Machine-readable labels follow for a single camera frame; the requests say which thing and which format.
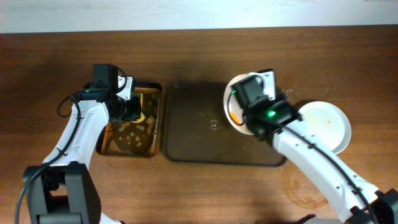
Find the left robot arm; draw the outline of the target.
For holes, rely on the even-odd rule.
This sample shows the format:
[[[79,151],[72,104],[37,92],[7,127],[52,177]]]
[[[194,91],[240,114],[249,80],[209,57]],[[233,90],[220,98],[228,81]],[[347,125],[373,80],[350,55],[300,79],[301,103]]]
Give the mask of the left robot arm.
[[[132,95],[134,88],[135,79],[120,67],[95,64],[93,81],[63,100],[71,103],[69,121],[43,163],[25,170],[15,223],[24,199],[31,223],[116,223],[102,211],[89,166],[110,122],[140,118],[141,103]]]

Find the white plate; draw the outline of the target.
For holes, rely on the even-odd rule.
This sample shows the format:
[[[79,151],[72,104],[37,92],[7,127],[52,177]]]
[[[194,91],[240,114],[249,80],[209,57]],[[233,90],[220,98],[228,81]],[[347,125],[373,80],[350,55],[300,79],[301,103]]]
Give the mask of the white plate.
[[[313,101],[303,105],[299,113],[308,121],[311,132],[334,154],[347,148],[352,135],[351,124],[337,106],[325,101]]]

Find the pink plate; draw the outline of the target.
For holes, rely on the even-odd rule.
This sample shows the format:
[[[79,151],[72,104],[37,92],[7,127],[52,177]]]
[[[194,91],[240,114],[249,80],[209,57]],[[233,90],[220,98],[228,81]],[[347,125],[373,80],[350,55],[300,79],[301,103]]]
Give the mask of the pink plate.
[[[243,124],[244,123],[243,109],[240,107],[233,93],[231,85],[253,74],[254,72],[250,72],[247,74],[241,74],[234,77],[232,80],[228,82],[223,94],[223,109],[229,123],[232,125],[234,129],[246,135],[253,135],[253,133],[250,132],[250,130],[245,124]]]

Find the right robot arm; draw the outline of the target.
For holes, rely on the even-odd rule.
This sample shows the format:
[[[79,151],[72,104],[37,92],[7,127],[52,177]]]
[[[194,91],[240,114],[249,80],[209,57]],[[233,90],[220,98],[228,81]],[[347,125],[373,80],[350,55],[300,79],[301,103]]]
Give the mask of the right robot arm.
[[[223,97],[228,121],[293,162],[328,200],[336,219],[308,215],[302,223],[397,223],[397,190],[380,191],[350,169],[276,90],[272,69],[234,77]]]

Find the green yellow sponge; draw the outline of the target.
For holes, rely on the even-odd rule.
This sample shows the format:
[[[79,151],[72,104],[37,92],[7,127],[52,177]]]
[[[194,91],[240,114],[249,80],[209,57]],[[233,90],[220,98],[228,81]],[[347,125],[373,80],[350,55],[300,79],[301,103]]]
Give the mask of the green yellow sponge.
[[[141,123],[145,120],[144,110],[144,94],[143,93],[133,93],[134,99],[134,119],[133,123]]]

